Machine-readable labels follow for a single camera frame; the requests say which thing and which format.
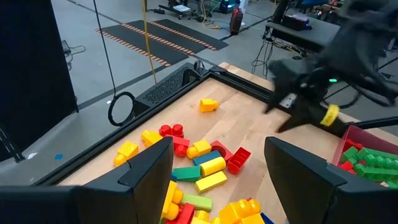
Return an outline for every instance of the wooden table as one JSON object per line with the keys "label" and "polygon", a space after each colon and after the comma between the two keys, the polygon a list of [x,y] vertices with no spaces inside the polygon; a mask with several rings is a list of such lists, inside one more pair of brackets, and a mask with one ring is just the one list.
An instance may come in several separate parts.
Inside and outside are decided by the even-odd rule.
{"label": "wooden table", "polygon": [[[222,63],[220,66],[258,85],[273,89],[272,83],[263,78],[227,63]],[[218,100],[220,107],[212,113],[201,113],[198,109],[201,98]],[[260,201],[262,211],[275,223],[283,223],[286,216],[269,177],[264,158],[265,138],[277,136],[321,156],[329,162],[333,158],[339,138],[311,125],[277,134],[274,130],[289,115],[279,110],[263,114],[264,108],[263,102],[209,78],[67,177],[60,185],[83,185],[107,173],[114,168],[113,159],[116,156],[116,151],[125,141],[129,140],[138,144],[141,151],[145,149],[141,140],[141,133],[144,130],[157,131],[163,124],[179,123],[183,125],[185,136],[191,142],[201,139],[207,139],[209,142],[219,140],[232,152],[242,146],[252,153],[239,175],[231,175],[225,170],[228,177],[227,182],[202,194],[213,199],[211,218],[218,216],[218,211],[227,203],[252,197]],[[353,120],[344,114],[340,117],[347,121]],[[398,144],[398,138],[394,135],[380,129],[373,129],[370,132]],[[174,157],[173,167],[183,166],[192,166],[192,161],[188,158]],[[191,183],[178,182],[178,187],[185,193],[198,194],[195,186]]]}

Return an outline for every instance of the red toy block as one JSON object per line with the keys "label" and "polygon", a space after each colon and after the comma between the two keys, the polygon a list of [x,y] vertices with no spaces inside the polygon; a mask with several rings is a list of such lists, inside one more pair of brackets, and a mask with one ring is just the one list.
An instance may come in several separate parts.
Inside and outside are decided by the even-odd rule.
{"label": "red toy block", "polygon": [[190,203],[185,203],[184,208],[176,222],[176,224],[190,224],[195,207]]}
{"label": "red toy block", "polygon": [[347,149],[349,149],[351,146],[354,146],[357,150],[361,150],[363,148],[362,144],[356,143],[351,139],[347,139],[344,143],[343,152],[347,151]]}
{"label": "red toy block", "polygon": [[172,127],[170,127],[169,125],[162,125],[159,129],[159,134],[164,137],[166,136],[166,134],[172,134]]}
{"label": "red toy block", "polygon": [[235,154],[229,159],[227,163],[228,171],[234,175],[237,175],[244,163],[249,159],[251,153],[244,148],[240,147]]}
{"label": "red toy block", "polygon": [[233,156],[233,154],[219,141],[213,141],[211,145],[211,150],[217,150],[221,156],[224,158],[225,162],[228,162],[229,159]]}
{"label": "red toy block", "polygon": [[189,147],[189,140],[166,134],[165,137],[173,137],[174,154],[178,157],[185,157]]}
{"label": "red toy block", "polygon": [[354,165],[349,161],[346,161],[343,164],[340,164],[338,167],[342,168],[343,170],[349,171],[353,169]]}
{"label": "red toy block", "polygon": [[184,131],[181,124],[175,124],[172,129],[172,135],[180,138],[184,138]]}

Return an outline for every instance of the hazard tape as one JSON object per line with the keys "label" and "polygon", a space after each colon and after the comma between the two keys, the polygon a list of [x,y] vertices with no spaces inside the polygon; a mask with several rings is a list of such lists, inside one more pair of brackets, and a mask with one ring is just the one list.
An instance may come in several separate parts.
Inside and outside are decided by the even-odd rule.
{"label": "hazard tape", "polygon": [[189,39],[189,40],[195,41],[195,42],[197,42],[198,44],[202,44],[202,45],[204,45],[205,47],[207,47],[207,48],[210,49],[210,50],[217,50],[215,47],[211,46],[210,44],[207,44],[206,42],[201,41],[201,40],[198,40],[198,39],[196,39],[196,38],[194,38],[194,37],[191,37],[191,36],[189,36],[189,35],[187,35],[187,34],[183,34],[183,33],[179,32],[179,31],[177,31],[177,30],[173,30],[173,29],[171,29],[171,28],[168,28],[167,26],[163,26],[162,24],[158,24],[158,23],[156,23],[156,22],[150,22],[150,23],[153,24],[153,25],[155,25],[155,26],[158,26],[158,27],[160,27],[160,28],[163,28],[163,29],[165,29],[165,30],[167,30],[167,31],[170,31],[170,32],[172,32],[172,33],[174,33],[174,34],[178,34],[178,35],[180,35],[180,36],[182,36],[182,37],[185,37],[185,38],[187,38],[187,39]]}
{"label": "hazard tape", "polygon": [[[130,26],[129,24],[122,24],[122,26],[124,26],[125,28],[128,28],[128,29],[131,29],[132,31],[137,32],[139,34],[145,35],[145,31],[143,31],[141,29],[138,29],[136,27]],[[168,45],[168,46],[170,46],[172,48],[175,48],[175,49],[177,49],[177,50],[179,50],[179,51],[181,51],[183,53],[186,53],[186,54],[189,54],[189,55],[194,55],[194,53],[191,50],[183,48],[183,47],[181,47],[181,46],[179,46],[177,44],[171,43],[170,41],[167,41],[165,39],[157,37],[156,35],[148,33],[148,37],[153,39],[153,40],[159,41],[162,44],[165,44],[165,45]]]}
{"label": "hazard tape", "polygon": [[124,46],[130,48],[131,50],[135,50],[136,52],[142,54],[143,56],[150,57],[152,60],[154,60],[156,62],[159,62],[159,63],[161,63],[164,66],[171,66],[171,64],[166,62],[165,60],[162,60],[162,59],[160,59],[158,57],[155,57],[152,54],[149,56],[148,52],[146,52],[145,50],[142,50],[139,47],[136,47],[136,46],[134,46],[134,45],[132,45],[132,44],[130,44],[130,43],[118,38],[118,37],[115,37],[115,36],[105,32],[105,31],[102,31],[102,35],[104,35],[104,37],[107,37],[107,38],[109,38],[111,40],[116,41],[119,44],[123,44]]}

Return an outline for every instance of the black curtain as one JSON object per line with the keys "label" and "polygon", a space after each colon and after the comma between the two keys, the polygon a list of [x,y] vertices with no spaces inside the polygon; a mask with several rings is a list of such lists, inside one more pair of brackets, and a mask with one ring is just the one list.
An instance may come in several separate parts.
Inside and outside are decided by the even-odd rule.
{"label": "black curtain", "polygon": [[14,147],[23,151],[76,108],[51,1],[0,0],[0,125]]}

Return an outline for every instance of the gray floor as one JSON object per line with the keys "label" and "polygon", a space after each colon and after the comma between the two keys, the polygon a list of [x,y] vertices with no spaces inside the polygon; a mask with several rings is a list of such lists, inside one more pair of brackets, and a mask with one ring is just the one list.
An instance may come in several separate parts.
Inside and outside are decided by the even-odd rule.
{"label": "gray floor", "polygon": [[[73,88],[80,105],[89,105],[80,113],[75,113],[65,118],[45,136],[35,142],[30,148],[24,151],[23,155],[35,156],[31,159],[16,164],[12,159],[0,163],[0,185],[28,185],[41,179],[49,172],[75,157],[94,143],[103,139],[116,130],[110,125],[107,112],[108,101],[112,99],[112,83],[109,76],[106,57],[101,43],[101,37],[95,32],[98,28],[92,0],[77,0],[75,3],[67,0],[52,0],[58,28],[62,39],[65,39],[71,47],[84,45],[86,52],[74,55],[72,70]],[[148,8],[157,8],[158,4],[166,4],[166,0],[154,0],[148,2]],[[104,16],[100,17],[103,27],[117,25],[118,22],[131,22],[142,19],[141,4],[137,1],[105,1],[97,0],[98,10]],[[251,71],[251,62],[256,57],[262,43],[261,35],[264,32],[265,22],[262,18],[270,16],[275,6],[268,0],[259,0],[249,3],[244,21],[246,26],[254,25],[252,28],[240,33],[237,36],[227,39],[228,47],[219,50],[204,50],[197,55],[212,63],[219,64],[228,62],[244,70]],[[224,15],[214,13],[214,20],[229,22],[230,14]],[[148,13],[148,20],[170,19],[182,25],[191,27],[202,33],[220,39],[229,35],[227,30],[211,30],[200,23],[187,20],[178,20],[172,13],[165,15]],[[133,95],[139,95],[152,85],[152,76],[142,78],[142,75],[150,72],[148,58],[126,48],[115,41],[106,39],[110,61],[115,77],[116,86],[124,83],[132,83],[124,91],[130,91]],[[293,53],[274,48],[272,59],[290,58]],[[185,62],[194,62],[196,59],[190,57],[176,65],[167,67],[157,73],[160,80],[173,72]],[[154,62],[155,68],[160,64]],[[398,65],[390,65],[385,70],[394,73]],[[255,75],[263,76],[262,67],[257,67]],[[99,95],[106,95],[102,100],[96,101]],[[344,103],[347,98],[353,95],[353,90],[337,94],[331,99],[332,102]],[[115,107],[114,117],[122,120],[126,117],[127,111],[131,108],[131,102],[121,99]],[[344,110],[351,116],[358,119],[373,119],[397,114],[396,108],[381,108],[366,99],[361,99],[352,108]],[[396,127],[385,130],[397,134]],[[56,160],[55,155],[62,154],[63,158]]]}

